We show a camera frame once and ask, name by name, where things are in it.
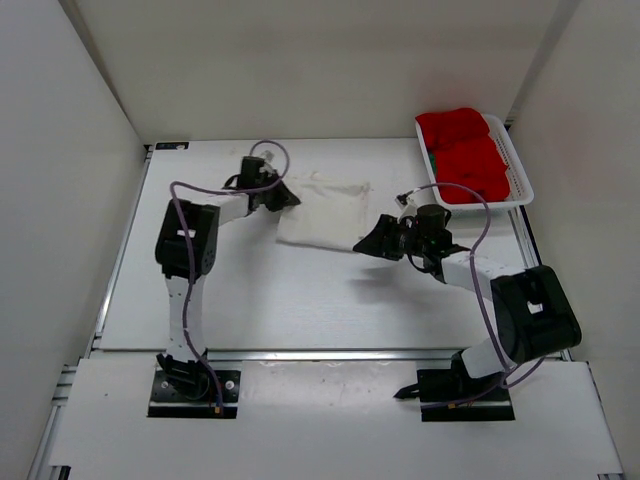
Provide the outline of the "white t shirt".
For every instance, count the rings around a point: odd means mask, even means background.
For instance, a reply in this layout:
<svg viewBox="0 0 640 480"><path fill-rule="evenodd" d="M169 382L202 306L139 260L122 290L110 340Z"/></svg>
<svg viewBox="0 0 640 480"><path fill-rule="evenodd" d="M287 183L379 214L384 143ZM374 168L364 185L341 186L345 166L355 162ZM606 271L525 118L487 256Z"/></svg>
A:
<svg viewBox="0 0 640 480"><path fill-rule="evenodd" d="M287 185L300 204L283 210L279 242L350 252L367 234L368 182L333 180L313 172L292 177Z"/></svg>

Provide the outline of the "red t shirt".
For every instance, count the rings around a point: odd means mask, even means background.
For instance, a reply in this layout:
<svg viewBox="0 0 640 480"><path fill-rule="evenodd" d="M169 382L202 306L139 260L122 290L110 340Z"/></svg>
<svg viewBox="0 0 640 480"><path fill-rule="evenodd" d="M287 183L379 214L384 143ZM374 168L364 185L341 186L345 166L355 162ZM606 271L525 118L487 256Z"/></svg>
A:
<svg viewBox="0 0 640 480"><path fill-rule="evenodd" d="M507 165L483 116L472 108L416 117L428 154L436 155L436 181L449 204L502 202L510 194Z"/></svg>

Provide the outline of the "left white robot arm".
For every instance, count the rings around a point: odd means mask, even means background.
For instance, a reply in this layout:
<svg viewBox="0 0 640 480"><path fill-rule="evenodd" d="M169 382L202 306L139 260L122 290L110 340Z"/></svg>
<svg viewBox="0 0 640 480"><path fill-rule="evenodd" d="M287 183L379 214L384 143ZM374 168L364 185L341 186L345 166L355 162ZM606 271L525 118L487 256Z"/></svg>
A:
<svg viewBox="0 0 640 480"><path fill-rule="evenodd" d="M242 158L220 190L174 181L155 246L169 295L169 344L157 356L167 381L190 401L206 397L220 412L223 385L208 360L203 333L206 278L217 258L219 230L261 207L280 212L301 204L284 174L261 156Z"/></svg>

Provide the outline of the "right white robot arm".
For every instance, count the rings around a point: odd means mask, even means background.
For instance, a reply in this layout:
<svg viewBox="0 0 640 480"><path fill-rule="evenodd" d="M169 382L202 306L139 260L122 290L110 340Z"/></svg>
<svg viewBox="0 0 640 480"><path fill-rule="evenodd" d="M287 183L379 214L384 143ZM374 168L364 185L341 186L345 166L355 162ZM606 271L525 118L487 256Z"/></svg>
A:
<svg viewBox="0 0 640 480"><path fill-rule="evenodd" d="M422 274L472 292L488 337L456 353L448 369L424 375L399 399L420 396L433 404L459 405L508 386L521 365L581 342L582 332L555 271L546 265L516 268L454 242L451 213L437 204L379 217L354 252L389 261L407 259Z"/></svg>

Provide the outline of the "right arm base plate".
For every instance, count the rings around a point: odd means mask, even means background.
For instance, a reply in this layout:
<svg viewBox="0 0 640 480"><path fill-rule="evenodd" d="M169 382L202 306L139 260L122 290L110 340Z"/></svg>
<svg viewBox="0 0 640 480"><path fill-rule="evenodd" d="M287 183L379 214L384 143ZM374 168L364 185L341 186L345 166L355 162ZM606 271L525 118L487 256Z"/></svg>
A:
<svg viewBox="0 0 640 480"><path fill-rule="evenodd" d="M514 421L510 394L499 386L500 380L500 374L467 379L452 369L421 369L417 381L400 388L393 398L417 399L422 422Z"/></svg>

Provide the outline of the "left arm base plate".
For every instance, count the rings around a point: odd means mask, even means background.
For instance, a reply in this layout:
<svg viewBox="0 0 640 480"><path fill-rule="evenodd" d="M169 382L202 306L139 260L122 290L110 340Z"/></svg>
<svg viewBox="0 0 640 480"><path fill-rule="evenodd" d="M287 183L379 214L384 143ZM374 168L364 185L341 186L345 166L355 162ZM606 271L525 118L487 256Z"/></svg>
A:
<svg viewBox="0 0 640 480"><path fill-rule="evenodd" d="M207 376L196 385L179 386L178 382L157 367L149 396L149 418L235 419L241 387L241 371L223 369L217 375L221 383L222 406L218 391Z"/></svg>

